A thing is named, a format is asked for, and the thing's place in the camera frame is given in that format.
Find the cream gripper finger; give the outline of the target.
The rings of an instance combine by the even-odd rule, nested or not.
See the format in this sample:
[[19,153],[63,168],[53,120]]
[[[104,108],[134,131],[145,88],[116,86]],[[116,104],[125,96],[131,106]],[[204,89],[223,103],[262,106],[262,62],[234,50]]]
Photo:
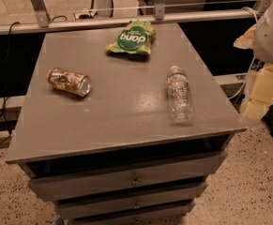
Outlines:
[[242,116],[251,121],[261,120],[273,105],[273,64],[266,63],[255,77]]
[[253,25],[243,35],[235,40],[234,46],[242,50],[251,49],[253,47],[255,31],[256,25]]

